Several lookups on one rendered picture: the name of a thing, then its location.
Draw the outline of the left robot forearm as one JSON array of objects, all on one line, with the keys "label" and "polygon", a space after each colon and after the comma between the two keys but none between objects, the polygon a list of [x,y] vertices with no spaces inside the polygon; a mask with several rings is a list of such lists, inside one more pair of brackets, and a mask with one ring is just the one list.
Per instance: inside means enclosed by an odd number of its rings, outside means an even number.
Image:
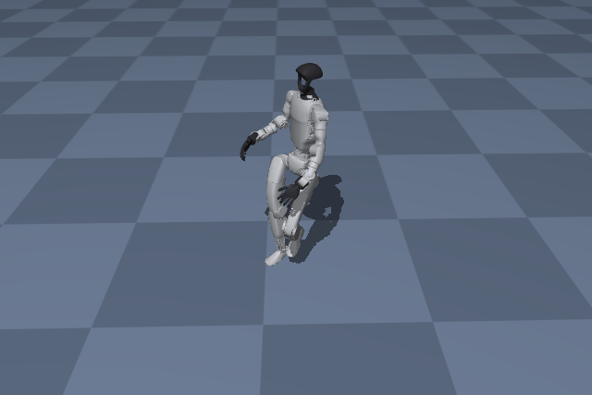
[{"label": "left robot forearm", "polygon": [[307,170],[303,176],[298,180],[298,183],[304,187],[310,180],[315,178],[315,172],[319,166],[321,166],[325,155],[325,147],[320,145],[316,150],[316,156],[312,156],[309,159]]}]

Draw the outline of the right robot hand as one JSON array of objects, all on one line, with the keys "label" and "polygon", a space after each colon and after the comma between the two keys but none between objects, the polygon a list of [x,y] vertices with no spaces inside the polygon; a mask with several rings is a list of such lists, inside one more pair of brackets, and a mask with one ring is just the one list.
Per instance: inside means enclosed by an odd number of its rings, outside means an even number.
[{"label": "right robot hand", "polygon": [[243,144],[243,146],[241,147],[241,150],[240,150],[240,158],[241,158],[241,160],[245,161],[245,155],[244,154],[246,154],[245,152],[249,149],[249,147],[251,145],[255,145],[255,142],[256,142],[256,138],[257,137],[258,137],[258,133],[257,132],[254,132],[252,135],[250,135],[247,138],[246,142]]}]

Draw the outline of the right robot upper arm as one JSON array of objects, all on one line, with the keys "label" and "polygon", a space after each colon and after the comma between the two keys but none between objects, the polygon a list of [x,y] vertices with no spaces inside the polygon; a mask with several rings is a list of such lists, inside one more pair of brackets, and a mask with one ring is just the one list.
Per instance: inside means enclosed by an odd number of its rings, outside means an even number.
[{"label": "right robot upper arm", "polygon": [[290,100],[294,93],[299,91],[290,90],[286,94],[286,101],[282,108],[282,115],[275,118],[274,123],[281,130],[286,129],[290,120]]}]

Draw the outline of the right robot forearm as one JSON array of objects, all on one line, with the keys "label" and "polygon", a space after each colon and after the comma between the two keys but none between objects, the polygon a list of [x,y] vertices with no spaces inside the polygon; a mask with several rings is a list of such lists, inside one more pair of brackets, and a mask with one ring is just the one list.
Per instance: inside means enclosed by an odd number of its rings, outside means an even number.
[{"label": "right robot forearm", "polygon": [[[269,137],[271,134],[278,132],[277,130],[277,125],[274,123],[275,120],[271,121],[266,127],[258,130],[258,131],[254,131],[258,133],[258,137],[256,138],[256,142],[262,141],[265,138]],[[251,135],[253,134],[253,132],[251,133]]]}]

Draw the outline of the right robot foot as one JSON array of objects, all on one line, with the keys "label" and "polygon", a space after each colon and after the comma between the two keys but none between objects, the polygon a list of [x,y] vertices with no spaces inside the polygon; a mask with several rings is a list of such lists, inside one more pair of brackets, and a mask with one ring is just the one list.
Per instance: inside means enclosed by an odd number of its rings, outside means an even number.
[{"label": "right robot foot", "polygon": [[[266,259],[265,259],[265,264],[272,266],[277,264],[278,262],[280,262],[285,256],[287,256],[287,248],[288,246],[285,246],[286,250],[283,253],[280,253],[280,250],[276,250],[274,253],[272,253],[271,255],[269,255]],[[282,250],[282,248],[281,248]]]}]

